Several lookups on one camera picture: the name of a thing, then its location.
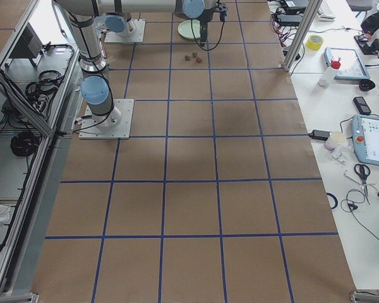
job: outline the tape roll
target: tape roll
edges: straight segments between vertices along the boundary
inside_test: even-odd
[[[324,39],[321,36],[311,35],[306,42],[306,46],[313,51],[317,51],[322,46],[323,42]]]

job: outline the green plate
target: green plate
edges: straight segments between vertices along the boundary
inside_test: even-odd
[[[193,20],[192,27],[194,30],[195,38],[199,39],[201,37],[200,22],[198,20]],[[192,34],[192,30],[191,30],[191,20],[186,20],[184,22],[181,22],[178,26],[178,33],[180,36],[182,36],[182,38],[185,38],[188,40],[194,40],[194,35]]]

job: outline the black scissor handle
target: black scissor handle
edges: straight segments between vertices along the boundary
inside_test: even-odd
[[[367,180],[371,174],[371,169],[365,164],[356,164],[354,166],[355,173],[361,178],[361,180]]]

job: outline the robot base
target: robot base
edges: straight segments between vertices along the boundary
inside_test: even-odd
[[[107,33],[105,37],[105,43],[109,44],[125,44],[134,42],[143,42],[143,36],[145,35],[146,20],[139,19],[136,21],[136,31],[132,36],[120,37],[114,32]]]
[[[102,140],[102,139],[129,139],[131,132],[132,114],[133,114],[133,99],[114,99],[115,107],[122,113],[121,122],[111,128],[100,129],[94,126],[89,129],[84,129],[79,133],[79,138],[82,140]],[[86,108],[85,115],[91,115],[91,110]],[[87,128],[94,125],[92,119],[83,121],[81,128]]]

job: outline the white cup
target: white cup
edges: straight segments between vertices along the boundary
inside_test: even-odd
[[[333,131],[324,143],[324,147],[326,150],[335,150],[337,146],[340,146],[346,141],[346,136],[343,133]]]

